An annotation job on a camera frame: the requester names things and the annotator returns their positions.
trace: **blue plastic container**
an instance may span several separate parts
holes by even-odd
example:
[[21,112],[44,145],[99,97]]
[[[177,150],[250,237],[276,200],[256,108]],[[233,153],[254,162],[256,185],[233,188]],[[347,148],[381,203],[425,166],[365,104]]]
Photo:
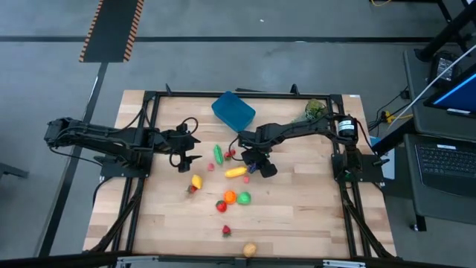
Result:
[[239,132],[253,121],[256,111],[231,92],[225,92],[212,105],[211,109],[232,130]]

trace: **orange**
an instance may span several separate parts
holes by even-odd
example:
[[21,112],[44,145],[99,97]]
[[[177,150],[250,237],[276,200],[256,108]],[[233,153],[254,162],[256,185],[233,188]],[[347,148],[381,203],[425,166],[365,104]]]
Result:
[[231,205],[237,201],[237,194],[233,191],[226,191],[225,194],[223,195],[223,200],[225,203]]

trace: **black floor mat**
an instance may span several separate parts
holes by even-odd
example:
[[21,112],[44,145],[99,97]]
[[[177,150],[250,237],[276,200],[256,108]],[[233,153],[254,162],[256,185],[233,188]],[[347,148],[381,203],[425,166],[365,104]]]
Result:
[[100,0],[80,55],[82,63],[125,63],[132,54],[144,0]]

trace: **wooden tabletop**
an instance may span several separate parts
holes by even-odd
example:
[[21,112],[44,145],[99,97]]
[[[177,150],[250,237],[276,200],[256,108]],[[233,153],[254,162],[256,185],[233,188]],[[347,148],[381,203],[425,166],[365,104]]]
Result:
[[[123,94],[115,127],[127,125],[141,108],[144,91],[128,90]],[[366,126],[358,95],[343,95],[346,114]],[[152,173],[146,180],[134,241],[134,253],[170,255],[242,256],[247,242],[257,245],[259,257],[348,258],[343,208],[338,186],[332,175],[332,143],[321,135],[286,140],[273,147],[271,162],[278,174],[264,179],[259,172],[242,177],[225,178],[228,168],[242,162],[215,163],[213,147],[225,151],[236,133],[214,114],[215,98],[161,98],[156,127],[175,129],[185,118],[194,116],[199,128],[193,134],[202,141],[188,155],[203,155],[190,171],[178,173],[168,156],[155,155]],[[248,130],[262,124],[287,124],[298,117],[307,100],[245,99],[256,110]],[[193,129],[192,121],[187,122]],[[370,153],[364,136],[359,133],[358,146]],[[237,153],[241,148],[234,146]],[[208,163],[215,171],[207,171]],[[204,179],[201,190],[189,195],[187,186],[193,174]],[[114,178],[97,194],[84,249],[90,249],[102,238],[118,215],[125,179]],[[386,250],[395,254],[393,238],[382,194],[370,183],[359,183],[365,220]],[[230,205],[225,213],[215,204],[226,190],[248,191],[250,205]],[[125,248],[129,224],[123,229],[120,248]],[[230,226],[232,235],[222,237],[222,227]],[[357,249],[361,254],[358,227],[354,223]]]

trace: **concrete floor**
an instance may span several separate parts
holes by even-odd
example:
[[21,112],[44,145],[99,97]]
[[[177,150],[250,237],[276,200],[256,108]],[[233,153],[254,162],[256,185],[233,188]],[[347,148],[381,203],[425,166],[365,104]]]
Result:
[[[462,8],[459,1],[446,4],[454,13]],[[97,1],[17,0],[1,5],[0,35],[83,36]],[[435,4],[149,0],[139,36],[434,36],[445,24]],[[66,163],[42,140],[46,122],[82,117],[99,68],[78,62],[82,45],[0,42],[0,162],[30,171],[28,179],[4,176],[0,181],[1,259],[36,254]],[[414,47],[136,43],[129,63],[109,64],[92,122],[113,125],[124,89],[163,89],[165,83],[175,90],[242,87],[268,92],[287,92],[296,83],[302,92],[360,94],[367,118],[374,118],[406,86],[402,52]],[[398,100],[390,109],[403,103]],[[98,174],[98,167],[80,162],[52,254],[81,251]],[[389,197],[387,211],[399,256],[475,267],[476,226],[428,219],[428,232],[415,233],[408,228],[414,217],[411,201]]]

